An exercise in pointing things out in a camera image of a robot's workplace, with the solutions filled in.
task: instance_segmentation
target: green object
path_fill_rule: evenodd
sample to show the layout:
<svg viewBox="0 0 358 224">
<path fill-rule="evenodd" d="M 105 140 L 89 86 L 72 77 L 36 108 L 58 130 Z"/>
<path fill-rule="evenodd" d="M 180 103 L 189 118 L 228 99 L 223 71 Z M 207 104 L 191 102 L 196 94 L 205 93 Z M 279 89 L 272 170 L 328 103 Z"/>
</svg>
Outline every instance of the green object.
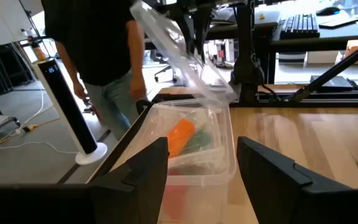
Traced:
<svg viewBox="0 0 358 224">
<path fill-rule="evenodd" d="M 200 130 L 193 137 L 191 137 L 180 154 L 184 155 L 193 152 L 199 152 L 201 147 L 205 147 L 211 144 L 211 142 L 211 135 L 204 130 Z"/>
</svg>

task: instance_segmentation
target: desk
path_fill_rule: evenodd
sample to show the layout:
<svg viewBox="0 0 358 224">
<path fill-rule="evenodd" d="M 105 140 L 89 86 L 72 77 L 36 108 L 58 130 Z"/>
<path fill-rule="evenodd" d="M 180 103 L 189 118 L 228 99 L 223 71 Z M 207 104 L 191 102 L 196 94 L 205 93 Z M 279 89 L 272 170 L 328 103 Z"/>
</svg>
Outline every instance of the desk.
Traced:
<svg viewBox="0 0 358 224">
<path fill-rule="evenodd" d="M 269 85 L 296 91 L 296 85 Z M 188 88 L 161 93 L 189 94 Z M 358 108 L 231 108 L 234 144 L 247 136 L 321 175 L 358 189 Z M 229 183 L 224 223 L 258 223 L 239 170 Z"/>
<path fill-rule="evenodd" d="M 329 21 L 329 17 L 324 17 L 324 21 Z M 349 17 L 344 11 L 333 16 L 333 19 Z M 318 16 L 318 23 L 323 19 Z M 281 21 L 277 30 L 281 30 L 284 21 Z M 296 51 L 319 51 L 319 50 L 345 50 L 347 41 L 358 40 L 358 24 L 351 24 L 337 29 L 320 28 L 320 37 L 302 39 L 280 39 L 280 32 L 275 32 L 270 43 L 269 65 L 267 83 L 274 84 L 276 52 L 296 52 Z"/>
</svg>

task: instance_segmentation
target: plastic container lid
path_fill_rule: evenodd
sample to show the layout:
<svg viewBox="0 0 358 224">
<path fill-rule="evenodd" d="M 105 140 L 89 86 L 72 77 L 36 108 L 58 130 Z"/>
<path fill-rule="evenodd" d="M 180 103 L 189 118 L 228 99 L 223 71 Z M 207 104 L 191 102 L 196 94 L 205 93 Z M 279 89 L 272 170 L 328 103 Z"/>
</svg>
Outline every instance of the plastic container lid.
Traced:
<svg viewBox="0 0 358 224">
<path fill-rule="evenodd" d="M 173 21 L 142 1 L 134 3 L 131 13 L 171 66 L 181 70 L 185 85 L 197 90 L 208 105 L 228 104 L 236 99 L 234 90 L 208 59 L 205 65 L 197 52 L 195 55 L 186 53 L 185 38 Z"/>
</svg>

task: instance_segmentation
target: black keyboard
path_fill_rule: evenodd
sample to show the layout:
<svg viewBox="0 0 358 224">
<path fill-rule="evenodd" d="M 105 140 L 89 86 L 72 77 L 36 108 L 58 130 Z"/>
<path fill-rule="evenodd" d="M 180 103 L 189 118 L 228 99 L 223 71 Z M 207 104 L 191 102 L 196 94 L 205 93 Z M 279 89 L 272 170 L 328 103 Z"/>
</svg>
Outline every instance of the black keyboard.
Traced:
<svg viewBox="0 0 358 224">
<path fill-rule="evenodd" d="M 316 14 L 297 14 L 287 18 L 282 26 L 280 38 L 308 38 L 319 37 Z"/>
</svg>

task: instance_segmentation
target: wooden tabletop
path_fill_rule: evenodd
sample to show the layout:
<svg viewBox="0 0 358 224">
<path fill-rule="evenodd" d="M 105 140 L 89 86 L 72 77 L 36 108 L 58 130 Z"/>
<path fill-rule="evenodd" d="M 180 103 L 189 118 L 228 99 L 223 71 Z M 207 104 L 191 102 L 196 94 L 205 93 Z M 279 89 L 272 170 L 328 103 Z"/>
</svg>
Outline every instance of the wooden tabletop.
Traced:
<svg viewBox="0 0 358 224">
<path fill-rule="evenodd" d="M 297 85 L 270 85 L 296 91 Z M 161 93 L 190 94 L 188 88 Z M 231 108 L 235 147 L 247 136 L 298 164 L 358 189 L 358 108 Z M 239 170 L 229 183 L 223 223 L 258 223 Z"/>
</svg>

